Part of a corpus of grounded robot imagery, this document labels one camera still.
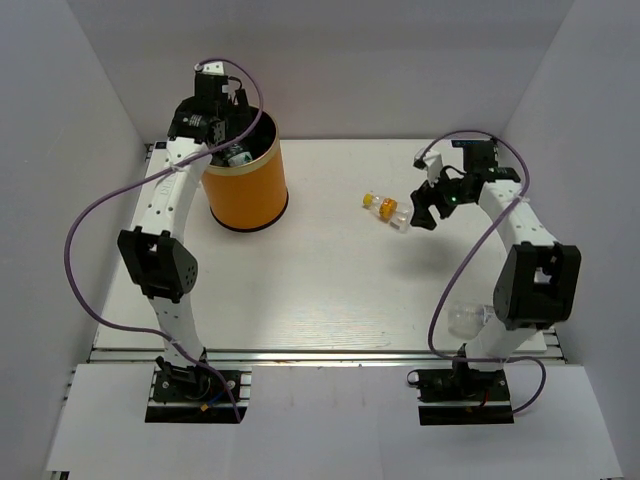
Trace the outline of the large red-label clear bottle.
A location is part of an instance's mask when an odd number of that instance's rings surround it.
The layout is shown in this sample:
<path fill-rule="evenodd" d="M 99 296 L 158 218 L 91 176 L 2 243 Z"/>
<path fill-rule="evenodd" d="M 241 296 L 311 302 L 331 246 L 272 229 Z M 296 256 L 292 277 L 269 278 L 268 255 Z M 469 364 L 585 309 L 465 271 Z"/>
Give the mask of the large red-label clear bottle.
<path fill-rule="evenodd" d="M 239 167 L 253 161 L 253 156 L 246 145 L 235 143 L 220 150 L 212 156 L 211 164 L 217 167 Z"/>

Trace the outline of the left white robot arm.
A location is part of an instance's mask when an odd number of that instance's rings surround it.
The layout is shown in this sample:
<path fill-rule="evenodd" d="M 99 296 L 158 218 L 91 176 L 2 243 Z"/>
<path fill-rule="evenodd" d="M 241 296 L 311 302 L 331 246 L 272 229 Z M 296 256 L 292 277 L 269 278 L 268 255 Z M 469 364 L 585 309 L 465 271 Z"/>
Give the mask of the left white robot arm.
<path fill-rule="evenodd" d="M 198 263 L 184 246 L 184 230 L 196 188 L 211 163 L 209 151 L 234 145 L 254 120 L 244 89 L 230 95 L 231 81 L 241 82 L 224 74 L 195 75 L 194 95 L 180 103 L 169 127 L 164 159 L 168 172 L 158 179 L 141 220 L 121 231 L 117 240 L 127 271 L 164 335 L 165 351 L 157 364 L 177 377 L 177 387 L 191 399 L 209 392 L 212 377 L 195 364 L 206 361 L 206 351 L 190 301 Z"/>

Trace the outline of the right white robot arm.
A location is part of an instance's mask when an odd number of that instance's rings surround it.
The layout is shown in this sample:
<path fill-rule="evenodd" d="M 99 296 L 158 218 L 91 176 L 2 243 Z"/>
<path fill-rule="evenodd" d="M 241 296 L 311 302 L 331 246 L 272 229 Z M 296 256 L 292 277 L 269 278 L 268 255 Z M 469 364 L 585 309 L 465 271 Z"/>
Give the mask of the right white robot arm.
<path fill-rule="evenodd" d="M 461 140 L 463 170 L 452 178 L 438 154 L 423 148 L 415 168 L 427 174 L 411 195 L 413 227 L 433 230 L 461 205 L 474 204 L 490 219 L 485 234 L 497 234 L 506 260 L 496 281 L 493 318 L 452 356 L 451 384 L 472 399 L 488 385 L 536 331 L 566 321 L 572 311 L 581 266 L 575 245 L 556 239 L 525 200 L 525 171 L 499 164 L 493 140 Z"/>

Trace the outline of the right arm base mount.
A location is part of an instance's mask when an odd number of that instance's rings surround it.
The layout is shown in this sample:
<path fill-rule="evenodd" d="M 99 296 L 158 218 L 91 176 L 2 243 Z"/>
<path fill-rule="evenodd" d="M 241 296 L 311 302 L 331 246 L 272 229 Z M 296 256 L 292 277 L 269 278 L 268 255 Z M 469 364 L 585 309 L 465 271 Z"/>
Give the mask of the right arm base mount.
<path fill-rule="evenodd" d="M 508 425 L 514 423 L 503 370 L 472 373 L 463 368 L 416 369 L 406 377 L 418 392 L 421 426 Z"/>

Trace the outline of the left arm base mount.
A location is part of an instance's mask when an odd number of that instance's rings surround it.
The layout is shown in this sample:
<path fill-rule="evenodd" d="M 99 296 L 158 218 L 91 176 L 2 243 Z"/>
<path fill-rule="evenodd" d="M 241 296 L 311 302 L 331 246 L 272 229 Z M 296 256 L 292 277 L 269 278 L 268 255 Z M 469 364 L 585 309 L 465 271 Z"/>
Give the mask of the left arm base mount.
<path fill-rule="evenodd" d="M 205 371 L 192 381 L 155 368 L 148 396 L 147 424 L 238 424 L 249 406 L 251 372 L 222 370 L 226 385 Z"/>

